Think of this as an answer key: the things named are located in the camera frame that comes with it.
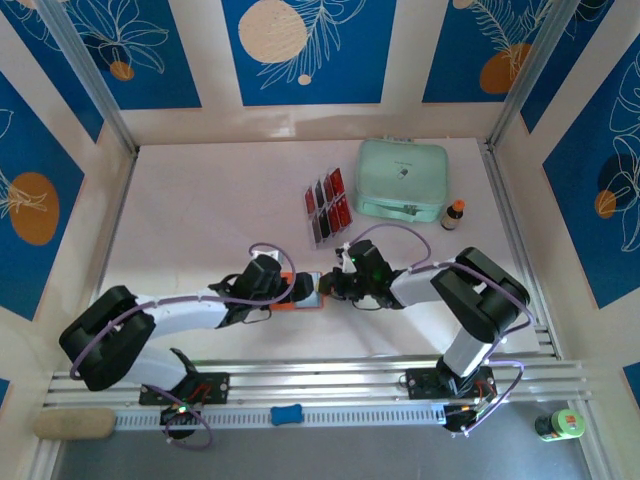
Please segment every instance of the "beige circle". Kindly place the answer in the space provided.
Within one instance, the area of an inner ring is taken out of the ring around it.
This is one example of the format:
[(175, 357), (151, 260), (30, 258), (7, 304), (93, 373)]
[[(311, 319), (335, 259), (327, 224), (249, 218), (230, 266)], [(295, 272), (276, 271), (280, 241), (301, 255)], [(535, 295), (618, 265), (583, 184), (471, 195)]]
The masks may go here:
[(459, 10), (469, 8), (475, 0), (453, 0), (453, 6)]
[[(33, 0), (16, 0), (16, 1), (24, 5), (25, 7), (30, 8), (31, 10), (34, 10), (36, 8), (35, 4), (33, 3)], [(58, 0), (58, 3), (63, 3), (67, 1), (69, 0)]]
[(304, 20), (282, 0), (254, 3), (240, 19), (238, 34), (246, 52), (262, 63), (286, 62), (307, 44)]

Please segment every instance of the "small bottle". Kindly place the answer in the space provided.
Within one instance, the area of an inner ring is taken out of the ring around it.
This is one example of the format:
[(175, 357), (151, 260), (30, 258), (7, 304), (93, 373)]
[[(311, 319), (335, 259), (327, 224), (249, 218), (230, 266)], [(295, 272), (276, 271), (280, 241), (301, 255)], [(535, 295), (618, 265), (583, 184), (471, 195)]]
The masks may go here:
[(464, 215), (464, 200), (456, 200), (453, 202), (447, 211), (442, 216), (442, 220), (440, 221), (440, 225), (445, 230), (453, 230), (458, 226), (458, 222)]
[(585, 422), (578, 412), (564, 409), (536, 418), (535, 429), (542, 440), (554, 442), (581, 437), (585, 431)]

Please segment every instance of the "green can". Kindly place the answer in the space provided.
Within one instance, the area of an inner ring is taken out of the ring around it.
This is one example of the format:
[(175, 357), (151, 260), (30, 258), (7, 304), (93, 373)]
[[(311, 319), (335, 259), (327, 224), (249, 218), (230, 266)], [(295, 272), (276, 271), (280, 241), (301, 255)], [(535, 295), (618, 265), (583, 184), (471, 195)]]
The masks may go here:
[(558, 410), (536, 418), (536, 432), (545, 442), (580, 438), (585, 430), (584, 418), (575, 410)]

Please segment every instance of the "case handle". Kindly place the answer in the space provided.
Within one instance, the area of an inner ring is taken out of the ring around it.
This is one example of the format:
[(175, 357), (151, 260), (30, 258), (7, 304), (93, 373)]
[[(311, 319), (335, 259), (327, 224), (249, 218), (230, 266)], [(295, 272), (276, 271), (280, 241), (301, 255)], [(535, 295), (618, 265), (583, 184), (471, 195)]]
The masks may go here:
[(396, 220), (404, 220), (406, 222), (415, 222), (416, 214), (418, 210), (414, 210), (413, 213), (407, 213), (406, 209), (393, 208), (393, 207), (381, 207), (375, 203), (362, 202), (363, 210), (366, 208), (369, 215), (376, 217), (395, 218)]

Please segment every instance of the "brown bottle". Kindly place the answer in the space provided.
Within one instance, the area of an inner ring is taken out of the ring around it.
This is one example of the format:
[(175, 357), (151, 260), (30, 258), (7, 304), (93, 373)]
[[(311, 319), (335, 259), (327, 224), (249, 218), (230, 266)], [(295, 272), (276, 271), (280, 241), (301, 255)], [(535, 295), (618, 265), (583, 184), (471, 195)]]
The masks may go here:
[(440, 225), (445, 230), (453, 230), (458, 226), (458, 222), (464, 215), (464, 200), (456, 200), (453, 205), (447, 208), (447, 211), (442, 216)]

